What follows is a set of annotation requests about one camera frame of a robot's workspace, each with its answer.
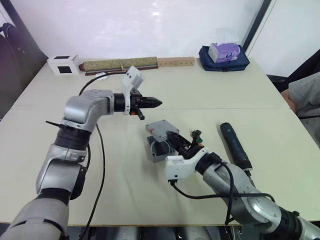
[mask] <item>black cylindrical object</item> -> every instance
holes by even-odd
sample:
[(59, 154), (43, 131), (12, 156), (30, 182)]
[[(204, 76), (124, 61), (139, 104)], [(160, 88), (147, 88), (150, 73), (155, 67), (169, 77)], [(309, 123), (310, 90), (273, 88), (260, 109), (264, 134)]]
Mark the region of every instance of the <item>black cylindrical object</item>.
[(218, 154), (211, 152), (206, 153), (200, 160), (197, 162), (195, 166), (195, 170), (203, 175), (207, 168), (209, 168), (214, 163), (220, 163), (222, 159), (219, 157)]
[(67, 149), (86, 150), (91, 132), (62, 125), (57, 133), (54, 144)]
[(234, 164), (245, 172), (251, 171), (252, 165), (231, 124), (228, 122), (222, 123), (220, 129), (223, 138), (228, 145)]
[(114, 93), (114, 111), (115, 112), (124, 112), (126, 101), (123, 93)]
[(280, 207), (281, 221), (276, 230), (265, 234), (265, 240), (299, 240), (302, 233), (302, 225), (297, 212), (290, 212)]
[(63, 202), (66, 206), (69, 204), (71, 193), (68, 190), (61, 188), (44, 188), (36, 197), (37, 199), (57, 199)]

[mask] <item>white table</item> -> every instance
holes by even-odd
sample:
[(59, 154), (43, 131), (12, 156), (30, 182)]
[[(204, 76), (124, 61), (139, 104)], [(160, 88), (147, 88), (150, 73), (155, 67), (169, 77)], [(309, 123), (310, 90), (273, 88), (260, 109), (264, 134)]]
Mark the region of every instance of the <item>white table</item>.
[[(244, 71), (209, 72), (199, 61), (194, 66), (143, 70), (145, 81), (139, 90), (163, 102), (159, 109), (278, 109), (287, 103), (257, 63)], [(21, 94), (12, 109), (55, 109), (61, 111), (70, 96), (94, 76), (55, 76), (46, 64)], [(121, 92), (122, 75), (96, 81), (88, 89)]]
[[(10, 222), (36, 196), (35, 182), (58, 129), (62, 109), (12, 109), (0, 123), (0, 221)], [(228, 155), (218, 128), (234, 127), (253, 165), (252, 179), (280, 206), (319, 220), (320, 150), (299, 119), (279, 109), (146, 109), (145, 120), (121, 113), (99, 120), (106, 148), (106, 179), (92, 225), (221, 225), (227, 207), (221, 199), (192, 200), (179, 195), (164, 179), (164, 163), (152, 163), (146, 151), (145, 125), (166, 119), (186, 138), (202, 131), (203, 143), (224, 160)], [(70, 202), (70, 225), (86, 224), (102, 174), (96, 131), (82, 195)], [(197, 173), (177, 184), (192, 195), (212, 194)]]

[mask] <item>wooden strip with holes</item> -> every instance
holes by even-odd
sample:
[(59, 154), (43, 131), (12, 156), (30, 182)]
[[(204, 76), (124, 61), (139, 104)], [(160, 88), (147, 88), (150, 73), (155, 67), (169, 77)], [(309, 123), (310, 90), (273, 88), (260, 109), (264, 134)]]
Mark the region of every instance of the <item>wooden strip with holes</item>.
[(195, 64), (195, 58), (193, 56), (159, 57), (157, 63), (158, 67), (193, 66)]

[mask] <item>wire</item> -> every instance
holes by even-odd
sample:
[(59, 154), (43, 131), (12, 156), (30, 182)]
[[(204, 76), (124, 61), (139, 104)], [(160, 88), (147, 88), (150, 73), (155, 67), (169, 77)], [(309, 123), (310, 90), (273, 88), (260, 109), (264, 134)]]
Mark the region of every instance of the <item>wire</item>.
[(230, 215), (231, 215), (231, 209), (232, 209), (232, 202), (233, 202), (233, 196), (234, 196), (234, 176), (230, 170), (230, 168), (227, 166), (227, 164), (225, 164), (223, 161), (220, 161), (220, 164), (222, 166), (224, 166), (224, 168), (227, 170), (227, 172), (229, 173), (230, 176), (230, 190), (229, 190), (229, 199), (228, 199), (228, 206), (227, 206), (227, 210), (226, 210), (226, 216), (225, 216), (225, 225), (228, 225), (228, 223), (230, 222)]
[(314, 118), (320, 118), (320, 115), (313, 115), (313, 116), (300, 116), (299, 119), (314, 119)]
[(84, 230), (82, 231), (79, 240), (82, 240), (84, 238), (87, 230), (89, 229), (91, 220), (92, 220), (92, 218), (93, 218), (93, 216), (95, 214), (95, 211), (96, 211), (96, 207), (97, 207), (97, 204), (98, 204), (99, 197), (100, 197), (102, 189), (104, 187), (105, 176), (106, 176), (106, 155), (105, 155), (104, 140), (103, 140), (103, 137), (102, 137), (102, 134), (100, 132), (98, 124), (96, 125), (96, 130), (98, 131), (98, 134), (99, 134), (99, 137), (100, 137), (100, 141), (101, 141), (101, 148), (102, 148), (102, 161), (103, 161), (102, 180), (101, 180), (101, 185), (100, 185), (100, 189), (99, 189), (98, 195), (96, 196), (95, 201), (94, 201), (94, 205), (93, 205), (89, 220), (86, 223), (86, 226), (85, 226)]
[(172, 180), (170, 181), (171, 186), (181, 195), (190, 198), (190, 199), (211, 199), (211, 198), (228, 198), (228, 204), (227, 204), (227, 211), (226, 211), (226, 216), (225, 216), (225, 225), (228, 225), (230, 222), (234, 220), (234, 218), (230, 218), (231, 215), (231, 210), (232, 210), (232, 203), (233, 203), (233, 198), (239, 197), (269, 197), (273, 202), (275, 202), (275, 199), (268, 193), (234, 193), (234, 176), (230, 170), (230, 168), (227, 166), (226, 163), (223, 161), (219, 162), (224, 168), (227, 170), (229, 177), (230, 177), (230, 189), (228, 194), (211, 194), (211, 195), (202, 195), (202, 196), (192, 196), (184, 193), (181, 191), (175, 184), (176, 181)]
[[(106, 73), (104, 75), (101, 75), (101, 76), (97, 76), (93, 79), (91, 79), (90, 81), (88, 81), (84, 86), (83, 88), (80, 90), (79, 92), (79, 96), (84, 92), (84, 90), (90, 85), (92, 84), (94, 81), (100, 79), (100, 78), (103, 78), (105, 76), (109, 76), (109, 75), (115, 75), (115, 74), (125, 74), (126, 72), (114, 72), (114, 73)], [(95, 198), (95, 201), (94, 201), (94, 205), (93, 205), (93, 208), (92, 208), (92, 211), (91, 211), (91, 214), (90, 214), (90, 217), (89, 217), (89, 220), (88, 222), (86, 223), (86, 226), (84, 227), (84, 230), (82, 231), (82, 233), (80, 233), (80, 236), (79, 236), (79, 240), (82, 240), (86, 234), (86, 232), (88, 231), (89, 229), (89, 226), (90, 226), (90, 223), (91, 223), (91, 220), (95, 214), (95, 211), (96, 211), (96, 207), (97, 207), (97, 203), (98, 203), (98, 200), (99, 200), (99, 197), (101, 195), (101, 192), (102, 192), (102, 189), (104, 187), (104, 182), (105, 182), (105, 176), (106, 176), (106, 154), (105, 154), (105, 146), (104, 146), (104, 140), (103, 140), (103, 137), (102, 137), (102, 134), (101, 134), (101, 131), (99, 129), (99, 126), (98, 124), (96, 124), (96, 130), (98, 131), (98, 134), (99, 134), (99, 138), (100, 138), (100, 143), (101, 143), (101, 149), (102, 149), (102, 161), (103, 161), (103, 170), (102, 170), (102, 180), (101, 180), (101, 185), (100, 185), (100, 189), (99, 189), (99, 192)], [(89, 168), (89, 165), (90, 165), (90, 160), (91, 160), (91, 150), (90, 150), (90, 146), (88, 144), (87, 146), (87, 150), (88, 150), (88, 161), (87, 161), (87, 164), (86, 164), (86, 167), (87, 167), (87, 170)]]
[(90, 160), (91, 160), (91, 149), (90, 149), (90, 145), (88, 143), (88, 146), (86, 146), (86, 148), (88, 149), (88, 161), (86, 162), (86, 170), (88, 171), (89, 166), (90, 166)]
[(103, 78), (103, 77), (105, 77), (105, 76), (115, 75), (115, 74), (125, 74), (125, 73), (126, 73), (125, 71), (124, 71), (124, 72), (110, 72), (110, 73), (106, 72), (104, 75), (97, 76), (97, 77), (91, 79), (90, 81), (88, 81), (88, 82), (83, 86), (83, 88), (80, 90), (79, 96), (80, 96), (80, 95), (84, 92), (84, 90), (85, 90), (90, 84), (92, 84), (94, 81), (96, 81), (96, 80), (98, 80), (98, 79), (100, 79), (100, 78)]
[[(181, 195), (185, 196), (188, 199), (194, 199), (194, 200), (199, 200), (199, 199), (215, 199), (215, 198), (228, 198), (228, 194), (212, 194), (212, 195), (203, 195), (203, 196), (192, 196), (184, 193), (181, 191), (176, 185), (172, 185), (172, 187)], [(271, 199), (272, 202), (275, 203), (275, 199), (268, 193), (234, 193), (233, 194), (234, 198), (247, 198), (247, 197), (268, 197)]]

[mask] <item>white small box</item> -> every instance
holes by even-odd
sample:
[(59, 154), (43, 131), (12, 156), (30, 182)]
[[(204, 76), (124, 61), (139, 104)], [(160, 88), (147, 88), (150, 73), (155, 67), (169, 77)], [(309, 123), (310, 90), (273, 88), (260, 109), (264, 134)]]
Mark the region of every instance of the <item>white small box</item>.
[(210, 56), (210, 58), (214, 63), (217, 62), (217, 59), (219, 57), (219, 52), (218, 52), (218, 49), (216, 48), (216, 45), (214, 45), (213, 43), (210, 44), (208, 55)]
[(80, 74), (78, 55), (52, 56), (47, 62), (55, 75)]

